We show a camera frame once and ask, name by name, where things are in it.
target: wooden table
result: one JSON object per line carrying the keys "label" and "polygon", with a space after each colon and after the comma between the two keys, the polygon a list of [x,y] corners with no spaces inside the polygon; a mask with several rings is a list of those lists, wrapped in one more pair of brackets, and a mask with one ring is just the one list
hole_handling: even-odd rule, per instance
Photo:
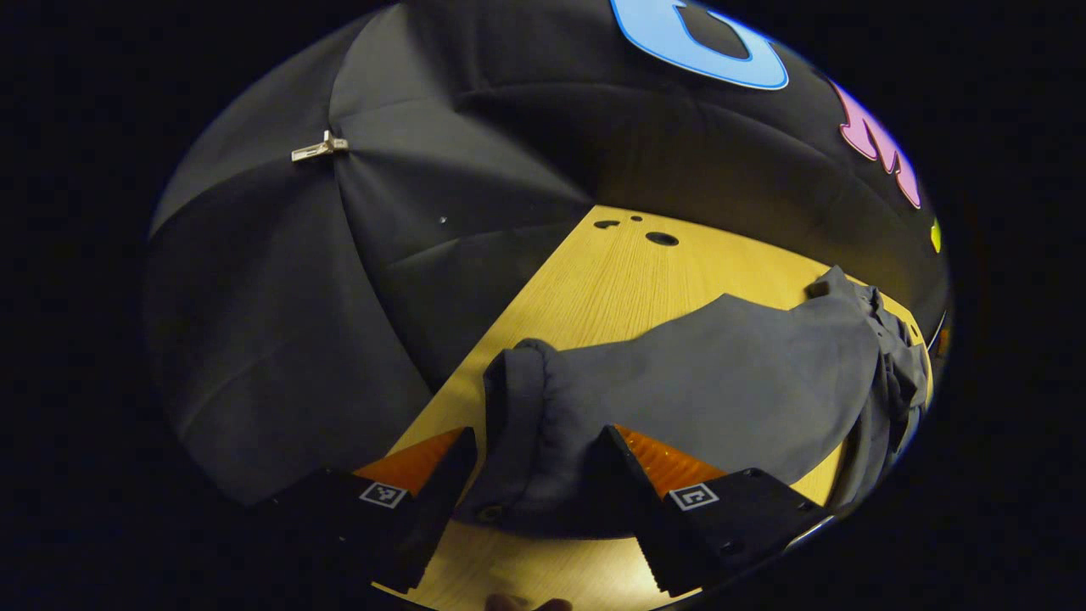
{"label": "wooden table", "polygon": [[[634,215],[643,219],[631,219]],[[598,220],[619,224],[598,228]],[[654,243],[645,237],[648,231],[669,233],[679,243]],[[469,425],[480,453],[473,481],[487,448],[482,373],[503,349],[527,338],[557,351],[633,340],[725,292],[788,310],[807,298],[804,288],[829,268],[728,231],[597,205],[509,303],[390,454]],[[883,298],[886,310],[909,326],[913,342],[922,343],[912,315],[889,296]],[[792,487],[824,505],[843,447]],[[459,522],[450,522],[419,587],[396,596],[441,611],[481,611],[494,591],[518,597],[530,609],[553,597],[571,600],[578,611],[642,611],[678,600],[656,588],[633,538],[531,539]]]}

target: pink letter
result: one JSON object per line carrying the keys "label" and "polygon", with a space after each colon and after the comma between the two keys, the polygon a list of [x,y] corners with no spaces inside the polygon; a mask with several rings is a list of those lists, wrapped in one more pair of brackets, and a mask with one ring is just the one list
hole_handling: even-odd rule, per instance
{"label": "pink letter", "polygon": [[860,154],[874,161],[882,157],[883,168],[887,174],[894,173],[894,161],[897,161],[897,186],[909,199],[913,207],[920,208],[920,189],[917,187],[917,175],[912,173],[912,166],[905,154],[897,148],[897,143],[883,129],[882,125],[846,93],[836,82],[830,81],[837,97],[841,98],[842,105],[845,106],[845,120],[841,124],[841,135],[845,141],[859,151]]}

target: wooden surface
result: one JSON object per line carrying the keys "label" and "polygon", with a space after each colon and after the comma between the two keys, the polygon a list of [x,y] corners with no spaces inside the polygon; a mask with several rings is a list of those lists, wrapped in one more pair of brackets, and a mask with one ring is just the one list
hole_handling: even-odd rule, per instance
{"label": "wooden surface", "polygon": [[[643,220],[634,221],[632,215]],[[619,225],[594,226],[606,219]],[[645,238],[648,231],[670,233],[679,243],[653,243]],[[482,372],[501,351],[527,338],[543,340],[557,351],[632,340],[725,292],[792,309],[806,300],[804,288],[829,267],[719,229],[597,205],[517,294],[390,453],[457,427],[472,427],[480,453],[473,480],[487,447]],[[908,310],[885,294],[883,298],[886,310],[909,326],[913,343],[922,343]],[[792,487],[824,505],[842,451],[835,449]],[[657,590],[633,538],[530,539],[459,522],[450,522],[419,587],[397,596],[442,611],[481,611],[494,591],[519,597],[529,609],[552,597],[571,600],[578,611],[642,611],[677,600]]]}

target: metal clip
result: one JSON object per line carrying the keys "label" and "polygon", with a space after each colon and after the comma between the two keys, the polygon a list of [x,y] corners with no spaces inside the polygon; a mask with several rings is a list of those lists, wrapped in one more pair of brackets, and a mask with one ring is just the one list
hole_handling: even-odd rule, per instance
{"label": "metal clip", "polygon": [[310,158],[311,156],[321,156],[326,154],[331,154],[336,151],[348,150],[346,140],[343,138],[332,138],[332,132],[325,129],[325,141],[313,144],[312,147],[305,147],[304,149],[298,149],[296,151],[291,151],[291,161],[302,161],[303,158]]}

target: gray cloth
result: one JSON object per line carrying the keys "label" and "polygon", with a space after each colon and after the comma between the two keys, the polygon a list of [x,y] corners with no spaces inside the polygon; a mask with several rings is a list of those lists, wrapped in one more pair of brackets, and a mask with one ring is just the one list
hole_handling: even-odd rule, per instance
{"label": "gray cloth", "polygon": [[836,499],[855,500],[884,469],[889,422],[923,405],[923,347],[908,345],[877,289],[839,267],[807,293],[790,311],[723,294],[630,342],[558,353],[526,340],[503,352],[484,375],[487,463],[455,518],[477,522],[498,506],[503,530],[628,535],[605,492],[616,474],[592,469],[608,423],[725,472],[754,467],[794,483],[864,413],[857,473]]}

